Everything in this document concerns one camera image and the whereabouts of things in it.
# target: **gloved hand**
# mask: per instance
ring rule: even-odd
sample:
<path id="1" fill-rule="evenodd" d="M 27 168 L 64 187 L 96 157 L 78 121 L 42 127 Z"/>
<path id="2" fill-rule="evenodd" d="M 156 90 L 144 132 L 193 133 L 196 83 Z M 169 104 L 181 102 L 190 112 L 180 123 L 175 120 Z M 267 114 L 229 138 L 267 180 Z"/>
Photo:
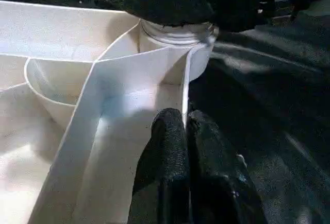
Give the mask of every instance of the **gloved hand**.
<path id="1" fill-rule="evenodd" d="M 155 118 L 137 166 L 128 223 L 267 223 L 244 163 L 200 111 L 186 131 L 178 110 Z"/>

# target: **white plastic tray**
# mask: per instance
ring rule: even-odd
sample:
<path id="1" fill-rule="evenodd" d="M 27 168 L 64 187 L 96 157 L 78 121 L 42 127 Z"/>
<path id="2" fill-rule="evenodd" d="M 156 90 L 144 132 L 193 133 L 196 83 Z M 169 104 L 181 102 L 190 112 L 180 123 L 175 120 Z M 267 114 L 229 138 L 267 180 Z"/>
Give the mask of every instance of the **white plastic tray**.
<path id="1" fill-rule="evenodd" d="M 125 222 L 152 121 L 185 121 L 214 40 L 168 47 L 125 12 L 2 1 L 0 26 L 0 223 Z"/>
<path id="2" fill-rule="evenodd" d="M 163 48 L 97 62 L 30 223 L 125 223 L 152 121 L 168 107 L 185 121 L 191 61 L 204 49 L 183 58 Z"/>

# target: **black glove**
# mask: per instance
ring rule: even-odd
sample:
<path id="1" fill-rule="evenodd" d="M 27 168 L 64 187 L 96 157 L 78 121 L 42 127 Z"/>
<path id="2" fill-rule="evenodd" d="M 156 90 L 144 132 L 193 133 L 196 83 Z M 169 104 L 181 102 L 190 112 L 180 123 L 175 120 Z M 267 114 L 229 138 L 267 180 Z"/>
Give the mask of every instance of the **black glove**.
<path id="1" fill-rule="evenodd" d="M 189 191 L 194 223 L 267 223 L 244 163 L 218 126 L 194 111 L 187 134 L 188 144 L 178 110 L 155 118 L 137 166 L 128 223 L 188 223 Z"/>

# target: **plastic container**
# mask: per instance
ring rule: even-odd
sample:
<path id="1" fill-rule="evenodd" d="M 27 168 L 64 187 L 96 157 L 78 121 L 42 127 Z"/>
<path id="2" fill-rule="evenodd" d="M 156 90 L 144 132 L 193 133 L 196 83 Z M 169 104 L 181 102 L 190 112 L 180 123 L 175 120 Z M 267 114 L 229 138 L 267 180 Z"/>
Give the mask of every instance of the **plastic container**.
<path id="1" fill-rule="evenodd" d="M 142 20 L 140 51 L 171 47 L 175 48 L 177 56 L 180 56 L 185 55 L 197 45 L 202 45 L 204 51 L 209 51 L 209 53 L 200 54 L 200 57 L 192 62 L 190 78 L 194 80 L 204 72 L 218 33 L 218 30 L 209 23 L 167 27 Z"/>
<path id="2" fill-rule="evenodd" d="M 168 47 L 96 62 L 29 223 L 126 222 L 152 121 L 168 107 L 186 119 L 190 62 L 203 49 L 175 58 Z"/>
<path id="3" fill-rule="evenodd" d="M 28 222 L 62 136 L 27 84 L 0 92 L 0 223 Z"/>
<path id="4" fill-rule="evenodd" d="M 24 67 L 28 86 L 63 129 L 72 116 L 92 63 L 29 59 Z"/>
<path id="5" fill-rule="evenodd" d="M 186 119 L 213 44 L 158 41 L 125 12 L 3 1 L 0 26 L 0 223 L 27 224 L 42 187 L 29 223 L 125 221 L 152 120 Z"/>

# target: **plastic compartment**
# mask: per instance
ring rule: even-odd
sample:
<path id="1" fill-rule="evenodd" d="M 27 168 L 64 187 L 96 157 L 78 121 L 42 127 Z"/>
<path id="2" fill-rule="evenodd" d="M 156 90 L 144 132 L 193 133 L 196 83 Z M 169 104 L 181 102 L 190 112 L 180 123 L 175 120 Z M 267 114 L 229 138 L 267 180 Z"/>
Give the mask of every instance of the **plastic compartment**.
<path id="1" fill-rule="evenodd" d="M 0 54 L 94 61 L 137 22 L 122 11 L 0 1 Z"/>
<path id="2" fill-rule="evenodd" d="M 26 224 L 42 186 L 29 223 L 125 221 L 152 120 L 185 120 L 215 37 L 166 45 L 125 12 L 3 1 L 0 24 L 0 223 Z"/>
<path id="3" fill-rule="evenodd" d="M 191 61 L 206 51 L 178 58 L 163 48 L 95 63 L 29 223 L 126 222 L 152 121 L 168 107 L 185 120 Z"/>
<path id="4" fill-rule="evenodd" d="M 0 91 L 25 82 L 23 69 L 26 57 L 0 55 Z"/>
<path id="5" fill-rule="evenodd" d="M 27 84 L 0 92 L 0 223 L 27 223 L 63 131 Z"/>
<path id="6" fill-rule="evenodd" d="M 28 59 L 25 80 L 53 119 L 66 129 L 92 63 Z"/>

